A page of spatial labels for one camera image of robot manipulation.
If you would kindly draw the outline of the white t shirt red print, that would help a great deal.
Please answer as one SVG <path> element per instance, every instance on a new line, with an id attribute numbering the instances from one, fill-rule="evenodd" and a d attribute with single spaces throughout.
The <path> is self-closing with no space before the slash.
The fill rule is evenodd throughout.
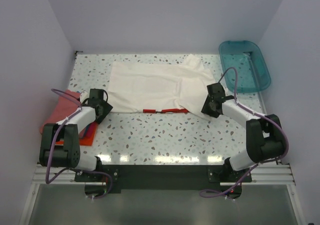
<path id="1" fill-rule="evenodd" d="M 201 110 L 208 95 L 207 86 L 215 81 L 212 72 L 193 54 L 180 64 L 114 62 L 108 102 L 114 113 L 186 109 L 210 120 Z"/>

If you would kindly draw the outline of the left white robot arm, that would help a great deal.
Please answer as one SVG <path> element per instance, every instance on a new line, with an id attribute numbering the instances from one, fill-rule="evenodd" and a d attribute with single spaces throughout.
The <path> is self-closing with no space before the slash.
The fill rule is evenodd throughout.
<path id="1" fill-rule="evenodd" d="M 82 156 L 79 134 L 92 123 L 100 124 L 111 112 L 113 106 L 104 89 L 92 88 L 88 98 L 79 107 L 56 123 L 47 123 L 42 129 L 39 162 L 46 167 L 67 168 L 86 171 L 92 181 L 99 181 L 104 169 L 98 165 L 96 156 Z"/>

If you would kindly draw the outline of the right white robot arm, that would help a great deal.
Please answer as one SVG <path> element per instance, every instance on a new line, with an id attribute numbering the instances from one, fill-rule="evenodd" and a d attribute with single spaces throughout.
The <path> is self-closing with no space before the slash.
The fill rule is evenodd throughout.
<path id="1" fill-rule="evenodd" d="M 245 128 L 245 149 L 225 159 L 221 174 L 230 182 L 241 171 L 259 163 L 267 163 L 284 156 L 288 139 L 278 116 L 258 113 L 240 103 L 236 97 L 226 95 L 220 83 L 207 86 L 208 95 L 201 112 L 213 118 L 227 116 Z"/>

